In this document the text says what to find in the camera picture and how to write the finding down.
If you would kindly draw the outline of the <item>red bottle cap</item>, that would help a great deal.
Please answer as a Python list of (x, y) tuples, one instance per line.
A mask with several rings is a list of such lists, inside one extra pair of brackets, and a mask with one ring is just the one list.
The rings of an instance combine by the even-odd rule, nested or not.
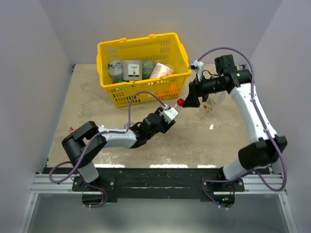
[(184, 100), (182, 98), (178, 99), (176, 102), (176, 106), (182, 107), (184, 104)]

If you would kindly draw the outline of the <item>red label water bottle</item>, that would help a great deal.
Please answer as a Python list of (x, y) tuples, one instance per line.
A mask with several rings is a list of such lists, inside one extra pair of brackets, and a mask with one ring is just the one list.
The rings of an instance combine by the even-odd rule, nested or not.
[(181, 110), (183, 109), (183, 107), (176, 106), (176, 104), (173, 108), (177, 111), (177, 114), (180, 114)]

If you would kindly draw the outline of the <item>large clear square bottle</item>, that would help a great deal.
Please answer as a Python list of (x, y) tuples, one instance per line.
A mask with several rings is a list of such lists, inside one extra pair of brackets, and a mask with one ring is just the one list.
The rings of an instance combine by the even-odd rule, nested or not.
[(208, 99), (206, 102), (203, 102), (203, 110), (206, 114), (212, 115), (218, 110), (221, 103), (224, 101), (226, 97), (226, 92), (218, 92), (213, 93), (208, 96)]

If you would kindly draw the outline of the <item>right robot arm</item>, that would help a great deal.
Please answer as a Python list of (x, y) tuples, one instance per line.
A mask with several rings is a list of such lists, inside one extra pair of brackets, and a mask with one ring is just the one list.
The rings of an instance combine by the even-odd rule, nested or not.
[(190, 69), (196, 72), (189, 83), (189, 94), (183, 103), (184, 108), (198, 108), (200, 98), (206, 102), (209, 95), (227, 92), (238, 106), (248, 130), (250, 143), (239, 150), (238, 158), (223, 167), (223, 175), (216, 179), (219, 189), (227, 191), (234, 184), (234, 178), (250, 170), (273, 164), (280, 160), (280, 153), (287, 146), (287, 139), (279, 136), (270, 125), (252, 84), (252, 74), (248, 69), (239, 70), (232, 55), (215, 59), (217, 75), (205, 78), (204, 64), (194, 61)]

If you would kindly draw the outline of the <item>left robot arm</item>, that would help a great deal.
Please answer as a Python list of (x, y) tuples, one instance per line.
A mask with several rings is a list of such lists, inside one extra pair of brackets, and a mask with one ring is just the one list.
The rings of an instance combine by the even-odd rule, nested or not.
[(174, 107), (159, 107), (142, 122), (127, 129), (106, 129), (88, 121), (65, 137), (62, 146), (71, 164), (77, 168), (89, 190), (100, 187), (101, 179), (93, 159), (103, 148), (139, 148), (157, 133), (166, 133), (174, 124), (179, 112)]

